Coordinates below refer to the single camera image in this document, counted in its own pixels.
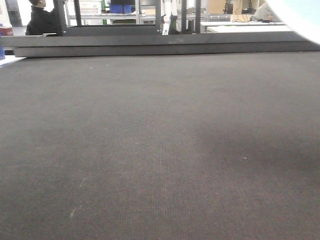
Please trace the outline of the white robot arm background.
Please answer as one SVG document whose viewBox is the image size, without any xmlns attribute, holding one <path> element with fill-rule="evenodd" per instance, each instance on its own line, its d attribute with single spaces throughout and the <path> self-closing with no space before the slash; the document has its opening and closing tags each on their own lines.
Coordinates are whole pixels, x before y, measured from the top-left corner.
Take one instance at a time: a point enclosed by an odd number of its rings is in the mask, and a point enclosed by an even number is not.
<svg viewBox="0 0 320 240">
<path fill-rule="evenodd" d="M 163 17 L 162 35 L 169 35 L 171 17 L 178 16 L 177 1 L 176 0 L 161 0 L 161 17 Z"/>
</svg>

